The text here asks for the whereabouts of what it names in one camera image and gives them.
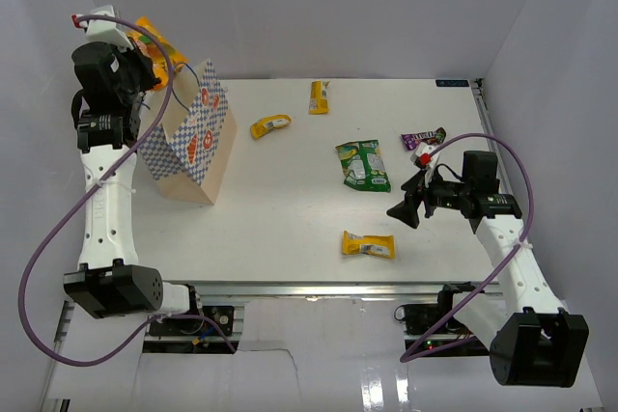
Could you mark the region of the orange candy bag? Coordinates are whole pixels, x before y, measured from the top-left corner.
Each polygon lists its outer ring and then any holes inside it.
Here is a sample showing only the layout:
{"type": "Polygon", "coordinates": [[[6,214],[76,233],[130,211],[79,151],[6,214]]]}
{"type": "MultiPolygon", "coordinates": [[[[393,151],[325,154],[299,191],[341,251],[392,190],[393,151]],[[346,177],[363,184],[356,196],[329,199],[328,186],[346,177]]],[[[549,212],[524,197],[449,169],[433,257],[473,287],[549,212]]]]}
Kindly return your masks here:
{"type": "MultiPolygon", "coordinates": [[[[154,26],[153,24],[145,17],[139,17],[135,24],[139,27],[142,27],[148,30],[152,35],[154,35],[157,40],[163,45],[165,51],[170,57],[171,63],[174,67],[174,73],[177,73],[177,67],[182,67],[182,63],[186,62],[186,57],[175,47],[173,46],[154,26]]],[[[129,30],[127,35],[133,39],[140,51],[148,56],[153,62],[153,71],[156,78],[160,80],[160,82],[154,86],[155,91],[160,91],[164,89],[168,85],[169,74],[168,67],[166,64],[166,60],[163,57],[160,49],[153,43],[153,41],[145,36],[142,33],[136,32],[134,30],[129,30]]]]}

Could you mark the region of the yellow snack bar wrapper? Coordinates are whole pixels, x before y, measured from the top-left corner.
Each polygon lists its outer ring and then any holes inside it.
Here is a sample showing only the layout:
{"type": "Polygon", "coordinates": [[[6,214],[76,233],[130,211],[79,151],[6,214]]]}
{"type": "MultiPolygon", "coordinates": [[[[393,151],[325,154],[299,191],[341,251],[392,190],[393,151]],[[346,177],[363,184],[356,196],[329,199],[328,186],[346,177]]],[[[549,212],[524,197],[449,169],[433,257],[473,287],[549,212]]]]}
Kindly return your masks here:
{"type": "Polygon", "coordinates": [[[383,259],[395,259],[396,247],[393,235],[357,235],[343,232],[342,253],[345,256],[367,255],[383,259]]]}

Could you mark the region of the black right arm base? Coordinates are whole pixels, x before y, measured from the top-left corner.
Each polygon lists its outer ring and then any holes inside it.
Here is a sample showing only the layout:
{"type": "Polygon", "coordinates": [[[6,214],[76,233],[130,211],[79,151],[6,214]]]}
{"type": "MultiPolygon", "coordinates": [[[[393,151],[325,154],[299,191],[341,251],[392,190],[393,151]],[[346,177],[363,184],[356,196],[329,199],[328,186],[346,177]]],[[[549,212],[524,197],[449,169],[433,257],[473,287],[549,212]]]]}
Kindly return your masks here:
{"type": "MultiPolygon", "coordinates": [[[[404,326],[405,348],[410,348],[423,333],[452,309],[454,306],[454,294],[473,289],[474,286],[471,283],[447,284],[437,294],[436,302],[434,303],[408,303],[398,306],[394,310],[393,317],[398,323],[404,326]]],[[[465,325],[451,318],[425,340],[416,351],[431,352],[438,347],[460,340],[469,340],[472,337],[472,333],[465,325]]],[[[488,355],[489,353],[483,344],[476,340],[441,351],[435,354],[435,357],[474,357],[488,355]]]]}

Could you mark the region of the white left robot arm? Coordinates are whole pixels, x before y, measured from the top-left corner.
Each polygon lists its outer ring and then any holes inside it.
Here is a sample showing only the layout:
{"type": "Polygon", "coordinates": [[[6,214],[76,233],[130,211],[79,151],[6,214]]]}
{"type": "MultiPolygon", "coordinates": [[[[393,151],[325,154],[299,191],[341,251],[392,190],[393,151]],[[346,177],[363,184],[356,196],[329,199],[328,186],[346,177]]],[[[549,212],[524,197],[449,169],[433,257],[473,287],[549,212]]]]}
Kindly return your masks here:
{"type": "Polygon", "coordinates": [[[90,316],[171,315],[182,333],[198,331],[204,310],[194,287],[165,282],[138,262],[132,233],[132,151],[144,93],[158,82],[151,60],[138,48],[93,41],[71,59],[82,88],[71,108],[85,182],[85,233],[78,269],[64,276],[64,290],[90,316]]]}

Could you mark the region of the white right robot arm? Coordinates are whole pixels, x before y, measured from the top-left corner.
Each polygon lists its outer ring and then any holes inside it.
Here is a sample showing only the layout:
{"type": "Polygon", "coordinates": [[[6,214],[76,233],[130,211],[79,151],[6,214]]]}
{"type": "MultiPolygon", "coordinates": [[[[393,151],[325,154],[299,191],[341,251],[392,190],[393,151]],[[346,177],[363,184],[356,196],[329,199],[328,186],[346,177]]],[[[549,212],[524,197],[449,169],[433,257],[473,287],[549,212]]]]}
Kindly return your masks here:
{"type": "Polygon", "coordinates": [[[421,144],[411,157],[419,171],[405,182],[403,200],[388,216],[416,229],[418,209],[431,217],[436,209],[460,212],[469,222],[492,264],[505,310],[499,310],[481,286],[451,284],[438,295],[432,322],[404,355],[423,355],[420,346],[437,330],[456,334],[464,327],[488,351],[495,380],[503,386],[570,388],[589,336],[584,317],[568,312],[554,295],[524,237],[517,200],[500,190],[498,160],[491,151],[465,151],[456,181],[438,172],[434,148],[421,144]]]}

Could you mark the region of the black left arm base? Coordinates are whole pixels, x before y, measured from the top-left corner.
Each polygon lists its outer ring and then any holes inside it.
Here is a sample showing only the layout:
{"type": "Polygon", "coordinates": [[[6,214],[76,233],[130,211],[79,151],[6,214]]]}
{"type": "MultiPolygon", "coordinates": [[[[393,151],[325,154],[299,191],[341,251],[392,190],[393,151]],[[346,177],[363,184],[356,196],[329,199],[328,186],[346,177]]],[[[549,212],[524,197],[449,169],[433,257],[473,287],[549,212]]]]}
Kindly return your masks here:
{"type": "Polygon", "coordinates": [[[233,354],[235,308],[205,306],[194,286],[189,286],[190,318],[167,317],[151,324],[143,343],[150,354],[233,354]]]}

